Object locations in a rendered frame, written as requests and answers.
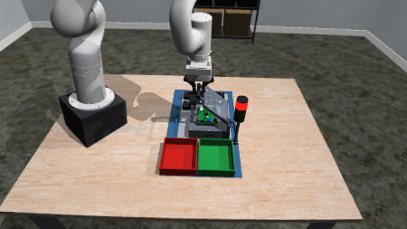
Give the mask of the green bin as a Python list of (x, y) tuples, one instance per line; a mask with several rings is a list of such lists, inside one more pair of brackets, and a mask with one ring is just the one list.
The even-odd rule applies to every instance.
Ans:
[(232, 139), (199, 138), (198, 176), (234, 177)]

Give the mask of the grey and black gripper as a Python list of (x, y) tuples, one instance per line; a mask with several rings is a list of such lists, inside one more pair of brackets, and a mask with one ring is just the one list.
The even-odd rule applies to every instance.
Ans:
[[(192, 87), (193, 87), (193, 93), (195, 95), (196, 93), (196, 84), (194, 83), (195, 81), (202, 81), (202, 95), (204, 92), (205, 86), (207, 86), (209, 83), (214, 82), (214, 78), (212, 76), (212, 61), (211, 57), (209, 56), (209, 59), (207, 61), (207, 66), (211, 66), (211, 76), (210, 75), (192, 75), (192, 74), (186, 74), (184, 77), (184, 81), (188, 82)], [(203, 62), (206, 62), (203, 61)], [(187, 63), (186, 65), (191, 65), (191, 59), (187, 57)]]

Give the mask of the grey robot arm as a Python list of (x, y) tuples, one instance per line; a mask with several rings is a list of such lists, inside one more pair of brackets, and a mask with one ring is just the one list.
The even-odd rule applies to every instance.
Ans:
[[(191, 59), (186, 74), (211, 76), (211, 66), (207, 66), (206, 60), (212, 54), (212, 17), (192, 13), (196, 1), (174, 0), (169, 23), (177, 51)], [(106, 108), (113, 102), (114, 93), (104, 82), (100, 46), (106, 15), (101, 2), (56, 0), (51, 23), (58, 34), (72, 38), (68, 54), (75, 87), (69, 97), (70, 105), (82, 111)]]

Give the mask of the green circuit board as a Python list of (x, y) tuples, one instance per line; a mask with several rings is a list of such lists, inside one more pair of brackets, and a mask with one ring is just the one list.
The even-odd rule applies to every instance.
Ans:
[(198, 123), (213, 124), (213, 114), (200, 106), (198, 110)]

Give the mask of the red bin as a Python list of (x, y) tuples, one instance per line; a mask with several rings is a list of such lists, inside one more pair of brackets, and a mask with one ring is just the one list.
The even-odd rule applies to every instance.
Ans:
[(198, 138), (165, 138), (160, 175), (196, 177), (197, 147)]

